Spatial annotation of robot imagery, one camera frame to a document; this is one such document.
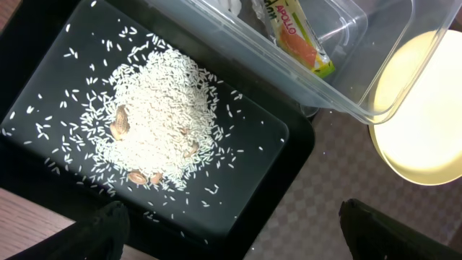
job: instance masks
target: white rice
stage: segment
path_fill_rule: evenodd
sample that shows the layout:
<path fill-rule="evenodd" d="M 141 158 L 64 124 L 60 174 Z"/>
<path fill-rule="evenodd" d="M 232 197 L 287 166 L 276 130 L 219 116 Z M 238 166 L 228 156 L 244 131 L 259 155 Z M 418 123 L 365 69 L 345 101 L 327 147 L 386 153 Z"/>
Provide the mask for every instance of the white rice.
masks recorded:
<path fill-rule="evenodd" d="M 130 129 L 122 141 L 114 142 L 104 131 L 88 135 L 94 135 L 95 162 L 140 170 L 147 178 L 162 173 L 161 186 L 168 188 L 171 183 L 184 189 L 183 174 L 197 171 L 198 164 L 209 160 L 205 154 L 214 143 L 211 132 L 216 115 L 207 103 L 211 90 L 204 83 L 206 74 L 196 62 L 173 49 L 151 52 L 138 73 L 127 67 L 123 64 L 112 73 L 115 97 L 104 94 L 104 108 L 87 110 L 91 116 L 82 115 L 82 125 L 91 126 L 87 128 L 90 132 L 95 131 L 94 118 L 111 124 L 120 105 L 125 105 L 128 114 Z M 189 129 L 186 135 L 180 132 L 184 128 Z M 199 150 L 185 157 L 193 143 L 199 144 Z"/>

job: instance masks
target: plastic container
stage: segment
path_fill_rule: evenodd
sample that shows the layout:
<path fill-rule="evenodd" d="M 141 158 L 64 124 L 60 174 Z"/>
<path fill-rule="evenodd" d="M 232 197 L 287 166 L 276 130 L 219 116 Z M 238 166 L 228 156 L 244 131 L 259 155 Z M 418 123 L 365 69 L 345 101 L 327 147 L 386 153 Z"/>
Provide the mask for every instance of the plastic container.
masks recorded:
<path fill-rule="evenodd" d="M 336 67 L 322 80 L 240 18 L 207 0 L 146 1 L 301 105 L 347 112 L 366 124 L 393 115 L 462 5 L 462 0 L 300 0 Z M 435 31 L 435 36 L 422 49 L 412 76 L 389 103 L 374 105 L 380 75 L 393 54 L 428 31 Z"/>

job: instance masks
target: plastic wrapper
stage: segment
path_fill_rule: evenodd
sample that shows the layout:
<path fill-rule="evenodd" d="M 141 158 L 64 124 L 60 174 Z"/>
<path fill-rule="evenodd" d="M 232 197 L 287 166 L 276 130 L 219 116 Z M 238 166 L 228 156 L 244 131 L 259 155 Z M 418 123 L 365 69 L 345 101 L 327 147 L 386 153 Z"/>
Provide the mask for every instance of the plastic wrapper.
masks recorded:
<path fill-rule="evenodd" d="M 252 0 L 252 3 L 270 40 L 321 78 L 335 70 L 298 0 Z"/>

